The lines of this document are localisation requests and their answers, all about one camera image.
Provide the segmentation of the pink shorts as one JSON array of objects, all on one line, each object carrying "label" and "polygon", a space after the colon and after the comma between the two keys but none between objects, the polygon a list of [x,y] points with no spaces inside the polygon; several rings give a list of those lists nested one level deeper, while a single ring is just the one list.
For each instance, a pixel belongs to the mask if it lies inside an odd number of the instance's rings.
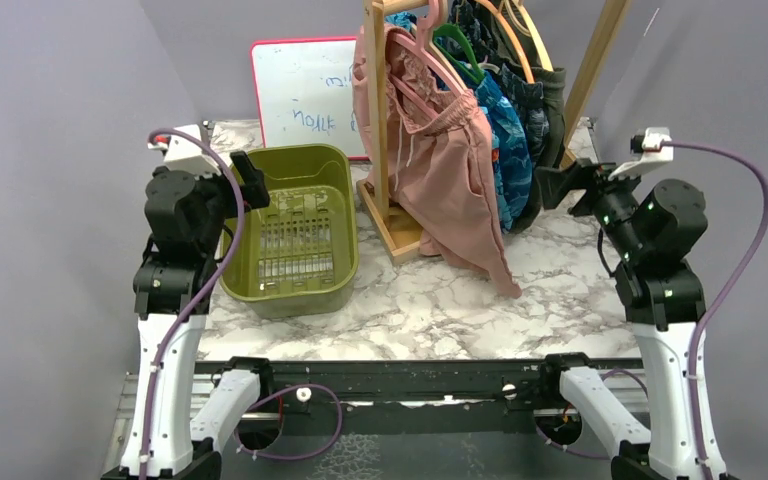
[{"label": "pink shorts", "polygon": [[389,196],[423,228],[420,251],[522,290],[505,256],[491,159],[491,127],[471,91],[442,90],[387,24]]}]

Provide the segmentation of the pink plastic hanger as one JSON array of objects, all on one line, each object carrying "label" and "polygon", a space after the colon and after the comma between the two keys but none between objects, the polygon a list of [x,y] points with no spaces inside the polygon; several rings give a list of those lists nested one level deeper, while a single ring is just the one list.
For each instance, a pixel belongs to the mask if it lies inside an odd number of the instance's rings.
[{"label": "pink plastic hanger", "polygon": [[[474,94],[471,89],[468,89],[463,85],[460,76],[457,72],[454,72],[453,66],[443,57],[437,55],[436,47],[433,42],[433,31],[437,27],[443,25],[443,14],[448,12],[448,1],[371,1],[371,7],[374,7],[374,13],[380,13],[384,16],[407,11],[412,8],[417,8],[423,5],[429,6],[429,13],[417,20],[416,32],[413,37],[408,33],[401,31],[396,32],[395,42],[402,45],[406,51],[410,52],[418,61],[424,64],[428,69],[432,70],[449,88],[450,91],[457,95],[464,96],[469,94],[474,99]],[[379,112],[381,109],[386,109],[382,105],[386,104],[387,96],[387,78],[386,71],[386,45],[387,34],[375,34],[374,40],[380,40],[381,45],[374,44],[373,53],[385,54],[384,67],[377,66],[376,73],[374,75],[373,85],[369,91],[369,105],[370,105],[370,119],[372,114]],[[401,82],[399,78],[391,80],[396,86],[396,89],[405,96],[408,97],[416,107],[421,110],[429,120],[433,120],[438,116],[436,110],[432,109],[425,100],[422,100],[419,95],[410,88],[407,84]]]}]

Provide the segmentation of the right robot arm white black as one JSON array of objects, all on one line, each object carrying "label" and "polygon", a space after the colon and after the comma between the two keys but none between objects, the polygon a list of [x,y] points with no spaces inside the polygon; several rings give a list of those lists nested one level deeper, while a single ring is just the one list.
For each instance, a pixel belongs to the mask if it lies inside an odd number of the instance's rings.
[{"label": "right robot arm white black", "polygon": [[580,355],[552,355],[537,380],[547,405],[573,406],[611,460],[615,479],[726,479],[704,382],[703,286],[687,254],[707,229],[703,194],[659,182],[643,201],[615,164],[580,160],[535,173],[543,205],[571,192],[575,217],[593,217],[619,254],[613,279],[643,363],[650,422],[641,424]]}]

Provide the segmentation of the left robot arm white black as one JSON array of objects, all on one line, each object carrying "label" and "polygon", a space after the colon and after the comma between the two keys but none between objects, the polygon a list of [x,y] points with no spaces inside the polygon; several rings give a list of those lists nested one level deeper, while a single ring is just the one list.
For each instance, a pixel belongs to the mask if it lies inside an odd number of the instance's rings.
[{"label": "left robot arm white black", "polygon": [[217,479],[221,452],[247,410],[274,397],[267,361],[231,366],[207,402],[192,410],[197,351],[215,284],[242,239],[216,255],[229,219],[268,206],[263,172],[243,151],[231,153],[235,177],[157,168],[145,188],[151,229],[134,276],[140,366],[130,432],[106,479]]}]

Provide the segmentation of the dark olive shorts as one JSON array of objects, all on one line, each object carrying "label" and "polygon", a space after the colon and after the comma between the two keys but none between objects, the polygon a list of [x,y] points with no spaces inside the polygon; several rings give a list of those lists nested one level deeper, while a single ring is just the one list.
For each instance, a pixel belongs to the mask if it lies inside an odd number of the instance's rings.
[{"label": "dark olive shorts", "polygon": [[566,72],[562,67],[555,67],[553,71],[544,70],[539,66],[532,67],[535,83],[543,85],[543,105],[547,114],[550,132],[547,146],[541,156],[538,167],[555,168],[560,164],[565,152],[564,134],[564,89],[566,86]]}]

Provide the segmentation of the blue shark print shorts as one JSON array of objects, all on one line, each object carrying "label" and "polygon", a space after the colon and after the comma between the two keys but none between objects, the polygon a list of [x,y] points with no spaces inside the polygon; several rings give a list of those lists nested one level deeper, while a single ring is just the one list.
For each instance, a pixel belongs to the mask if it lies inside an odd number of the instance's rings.
[{"label": "blue shark print shorts", "polygon": [[501,230],[512,231],[515,218],[523,213],[530,199],[533,165],[528,152],[528,134],[523,129],[513,104],[503,94],[492,75],[478,63],[457,60],[443,50],[444,62],[454,75],[476,95],[480,110],[491,127],[491,153]]}]

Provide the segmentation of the dark blue patterned shorts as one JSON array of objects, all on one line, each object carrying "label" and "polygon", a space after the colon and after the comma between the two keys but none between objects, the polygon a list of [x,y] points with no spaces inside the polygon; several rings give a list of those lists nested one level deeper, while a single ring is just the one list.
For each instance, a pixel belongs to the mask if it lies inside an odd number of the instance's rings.
[{"label": "dark blue patterned shorts", "polygon": [[538,166],[550,132],[543,105],[543,85],[526,80],[515,53],[504,45],[506,35],[485,7],[476,1],[455,1],[450,19],[464,32],[476,58],[486,59],[499,69],[491,75],[514,107],[525,131],[532,162]]}]

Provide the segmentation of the beige wooden hanger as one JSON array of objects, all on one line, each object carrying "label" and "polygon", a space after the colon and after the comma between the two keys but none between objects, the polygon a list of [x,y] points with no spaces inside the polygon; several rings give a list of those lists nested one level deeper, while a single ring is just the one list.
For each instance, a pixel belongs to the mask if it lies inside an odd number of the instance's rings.
[{"label": "beige wooden hanger", "polygon": [[503,0],[502,5],[509,12],[511,19],[517,28],[522,33],[526,33],[531,38],[541,67],[544,70],[553,71],[554,66],[552,64],[548,50],[543,42],[543,39],[539,33],[539,30],[537,29],[534,20],[525,8],[523,2],[520,0]]}]

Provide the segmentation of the orange wooden hanger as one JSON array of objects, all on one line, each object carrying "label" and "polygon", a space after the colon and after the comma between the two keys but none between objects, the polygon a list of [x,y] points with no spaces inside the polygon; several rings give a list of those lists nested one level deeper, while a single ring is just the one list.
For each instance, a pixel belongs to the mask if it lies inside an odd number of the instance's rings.
[{"label": "orange wooden hanger", "polygon": [[534,84],[532,67],[539,66],[531,32],[515,1],[477,1],[479,18],[489,29],[495,53],[526,83]]}]

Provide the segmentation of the green plastic hanger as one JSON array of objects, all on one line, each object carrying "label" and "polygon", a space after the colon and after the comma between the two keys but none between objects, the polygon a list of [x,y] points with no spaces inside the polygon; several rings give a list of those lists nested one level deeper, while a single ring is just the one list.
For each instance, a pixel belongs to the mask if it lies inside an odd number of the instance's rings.
[{"label": "green plastic hanger", "polygon": [[475,52],[464,32],[455,24],[444,23],[433,32],[433,39],[447,39],[457,44],[468,60],[468,66],[452,64],[452,66],[469,78],[474,84],[479,85],[485,78],[483,69],[479,66]]}]

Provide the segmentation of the olive green plastic basket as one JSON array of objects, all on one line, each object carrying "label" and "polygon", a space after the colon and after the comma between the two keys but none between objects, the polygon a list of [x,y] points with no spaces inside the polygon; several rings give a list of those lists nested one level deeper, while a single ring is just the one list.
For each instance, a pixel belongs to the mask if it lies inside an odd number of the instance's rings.
[{"label": "olive green plastic basket", "polygon": [[263,319],[332,313],[350,300],[359,266],[348,157],[327,144],[247,153],[269,206],[245,215],[219,284]]}]

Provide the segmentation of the red framed whiteboard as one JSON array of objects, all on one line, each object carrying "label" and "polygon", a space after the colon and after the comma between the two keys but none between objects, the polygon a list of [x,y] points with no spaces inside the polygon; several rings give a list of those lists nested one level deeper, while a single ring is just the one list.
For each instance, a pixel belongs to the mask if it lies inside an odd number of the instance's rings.
[{"label": "red framed whiteboard", "polygon": [[367,157],[352,101],[351,36],[262,40],[250,59],[263,144],[323,143]]}]

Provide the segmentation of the wooden clothes rack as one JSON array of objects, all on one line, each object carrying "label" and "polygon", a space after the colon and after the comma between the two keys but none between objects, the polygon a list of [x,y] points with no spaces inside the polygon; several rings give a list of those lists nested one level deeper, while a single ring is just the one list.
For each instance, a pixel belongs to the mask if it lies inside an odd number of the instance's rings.
[{"label": "wooden clothes rack", "polygon": [[[374,44],[381,45],[380,40],[375,41],[375,34],[385,34],[384,16],[374,13],[371,1],[364,3],[364,39],[361,44],[367,54],[366,73],[369,80],[368,86],[368,120],[370,123],[371,147],[367,149],[368,157],[372,162],[373,172],[370,183],[363,180],[356,184],[358,195],[364,202],[367,214],[376,227],[378,237],[384,245],[391,262],[400,265],[417,258],[420,254],[420,237],[422,228],[401,206],[390,205],[389,197],[389,172],[388,172],[388,133],[387,115],[388,103],[382,105],[386,109],[375,112],[370,119],[369,89],[373,85],[373,78],[377,66],[384,67],[385,54],[376,54]],[[564,146],[570,145],[576,131],[578,122],[584,113],[591,93],[596,85],[602,68],[605,64],[614,40],[622,27],[625,16],[631,6],[629,1],[606,1],[601,9],[600,16],[590,37],[585,50],[584,58],[572,90],[565,103],[564,120],[565,134]]]}]

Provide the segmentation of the black metal base rail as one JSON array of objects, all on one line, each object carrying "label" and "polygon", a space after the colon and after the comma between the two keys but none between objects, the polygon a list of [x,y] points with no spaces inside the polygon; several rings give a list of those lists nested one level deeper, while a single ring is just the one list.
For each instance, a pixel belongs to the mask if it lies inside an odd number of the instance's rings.
[{"label": "black metal base rail", "polygon": [[280,435],[445,433],[534,428],[538,410],[573,406],[598,436],[616,479],[715,479],[687,387],[699,368],[683,351],[642,364],[651,423],[606,386],[620,360],[583,353],[541,360],[277,361],[169,357],[142,366],[111,479],[217,479],[230,439],[269,456]]}]

